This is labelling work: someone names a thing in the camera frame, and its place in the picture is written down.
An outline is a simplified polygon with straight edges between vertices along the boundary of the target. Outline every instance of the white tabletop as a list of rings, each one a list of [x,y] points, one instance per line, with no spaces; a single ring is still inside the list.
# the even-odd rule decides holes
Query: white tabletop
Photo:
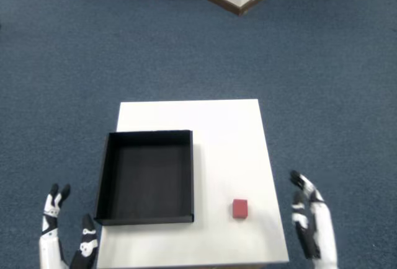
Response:
[[[98,268],[288,261],[257,100],[121,103],[117,131],[151,130],[193,131],[195,221],[104,226]]]

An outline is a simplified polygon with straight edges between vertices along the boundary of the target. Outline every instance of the floor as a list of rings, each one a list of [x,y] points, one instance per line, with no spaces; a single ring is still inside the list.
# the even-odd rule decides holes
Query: floor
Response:
[[[309,268],[288,173],[334,221],[340,268],[397,263],[397,0],[0,0],[1,268],[38,268],[42,208],[70,183],[68,260],[121,101],[258,98],[290,263]]]

